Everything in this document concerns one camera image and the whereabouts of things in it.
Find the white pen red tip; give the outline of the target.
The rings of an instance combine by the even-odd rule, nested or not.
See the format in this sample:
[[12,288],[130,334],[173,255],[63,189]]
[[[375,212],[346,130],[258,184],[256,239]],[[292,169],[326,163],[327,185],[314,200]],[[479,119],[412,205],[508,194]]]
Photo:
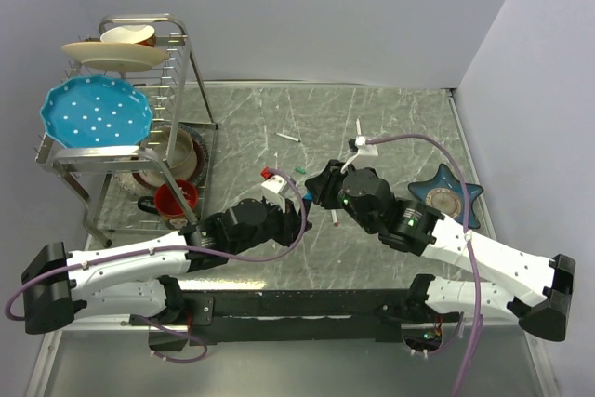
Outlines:
[[337,211],[336,211],[336,210],[334,210],[334,209],[333,209],[333,210],[331,210],[331,218],[332,218],[333,225],[334,225],[335,227],[338,227],[338,225],[339,225],[339,222],[338,222]]

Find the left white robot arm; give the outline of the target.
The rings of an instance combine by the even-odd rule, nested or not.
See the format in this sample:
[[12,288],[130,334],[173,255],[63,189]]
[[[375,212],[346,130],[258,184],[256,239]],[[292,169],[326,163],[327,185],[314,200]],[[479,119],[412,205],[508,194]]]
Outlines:
[[77,319],[137,314],[177,322],[185,302],[175,276],[246,260],[248,249],[274,241],[291,252],[311,228],[308,205],[272,205],[244,199],[237,205],[142,243],[99,251],[44,246],[21,275],[29,335],[66,327]]

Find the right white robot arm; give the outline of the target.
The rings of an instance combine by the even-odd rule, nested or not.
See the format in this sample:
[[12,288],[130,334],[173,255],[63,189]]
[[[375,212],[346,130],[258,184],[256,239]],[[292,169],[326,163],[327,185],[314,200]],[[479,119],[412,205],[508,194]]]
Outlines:
[[474,312],[517,319],[521,329],[548,341],[566,338],[576,262],[564,254],[532,255],[501,244],[419,201],[395,195],[372,168],[331,160],[305,182],[314,204],[342,209],[367,233],[397,251],[439,260],[469,272],[478,282],[418,275],[425,288],[406,300],[408,313],[427,321],[436,312]]

